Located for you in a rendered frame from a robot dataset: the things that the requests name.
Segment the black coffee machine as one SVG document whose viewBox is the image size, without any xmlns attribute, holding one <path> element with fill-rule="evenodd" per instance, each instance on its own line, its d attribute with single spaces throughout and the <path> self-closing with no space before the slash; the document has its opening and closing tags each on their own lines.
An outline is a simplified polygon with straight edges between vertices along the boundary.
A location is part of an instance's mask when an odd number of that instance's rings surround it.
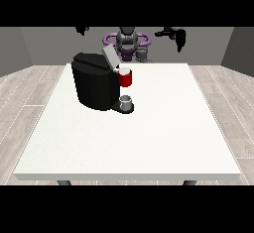
<svg viewBox="0 0 254 233">
<path fill-rule="evenodd" d="M 94 110 L 112 109 L 122 114 L 134 111 L 133 102 L 130 110 L 120 109 L 120 68 L 112 69 L 104 55 L 79 53 L 73 57 L 71 69 L 81 104 Z"/>
</svg>

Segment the red pod holder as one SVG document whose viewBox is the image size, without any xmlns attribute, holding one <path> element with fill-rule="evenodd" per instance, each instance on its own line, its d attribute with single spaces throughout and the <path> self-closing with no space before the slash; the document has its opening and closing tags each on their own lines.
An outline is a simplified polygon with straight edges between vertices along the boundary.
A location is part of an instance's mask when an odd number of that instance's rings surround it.
<svg viewBox="0 0 254 233">
<path fill-rule="evenodd" d="M 119 85 L 128 87 L 132 84 L 132 70 L 129 67 L 121 67 L 118 70 Z"/>
</svg>

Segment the pale grey machine lid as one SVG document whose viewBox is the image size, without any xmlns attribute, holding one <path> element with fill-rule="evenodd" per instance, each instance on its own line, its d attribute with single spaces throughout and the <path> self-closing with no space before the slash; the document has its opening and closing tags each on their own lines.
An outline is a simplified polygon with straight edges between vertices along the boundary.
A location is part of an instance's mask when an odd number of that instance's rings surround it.
<svg viewBox="0 0 254 233">
<path fill-rule="evenodd" d="M 112 69 L 115 69 L 119 65 L 120 59 L 119 59 L 117 53 L 115 52 L 113 46 L 108 45 L 108 46 L 104 47 L 102 49 L 102 52 L 103 52 L 104 56 L 106 57 L 110 67 Z"/>
</svg>

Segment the small grey cup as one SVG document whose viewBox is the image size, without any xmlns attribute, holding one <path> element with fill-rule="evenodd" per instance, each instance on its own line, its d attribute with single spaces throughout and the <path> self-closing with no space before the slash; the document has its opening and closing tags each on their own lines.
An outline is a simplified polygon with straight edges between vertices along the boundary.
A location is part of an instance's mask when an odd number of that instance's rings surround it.
<svg viewBox="0 0 254 233">
<path fill-rule="evenodd" d="M 128 111 L 132 107 L 132 99 L 129 95 L 122 95 L 119 97 L 120 109 Z"/>
</svg>

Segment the small grey coffee pod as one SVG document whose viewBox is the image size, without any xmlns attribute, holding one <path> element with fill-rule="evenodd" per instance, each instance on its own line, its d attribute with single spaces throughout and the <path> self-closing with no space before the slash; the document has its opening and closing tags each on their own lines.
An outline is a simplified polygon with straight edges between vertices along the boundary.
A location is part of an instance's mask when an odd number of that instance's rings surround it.
<svg viewBox="0 0 254 233">
<path fill-rule="evenodd" d="M 136 60 L 140 62 L 145 62 L 147 60 L 148 48 L 139 47 L 136 51 Z"/>
</svg>

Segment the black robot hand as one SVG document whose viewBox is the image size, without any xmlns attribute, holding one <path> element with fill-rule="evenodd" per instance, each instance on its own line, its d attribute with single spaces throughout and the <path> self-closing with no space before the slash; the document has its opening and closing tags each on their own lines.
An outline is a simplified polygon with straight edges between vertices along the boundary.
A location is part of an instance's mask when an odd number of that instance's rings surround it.
<svg viewBox="0 0 254 233">
<path fill-rule="evenodd" d="M 169 37 L 176 42 L 178 52 L 180 52 L 186 44 L 187 32 L 183 28 L 165 27 L 163 31 L 156 32 L 155 36 Z"/>
<path fill-rule="evenodd" d="M 82 36 L 85 35 L 87 31 L 89 31 L 89 27 L 75 27 L 76 31 L 80 33 Z"/>
</svg>

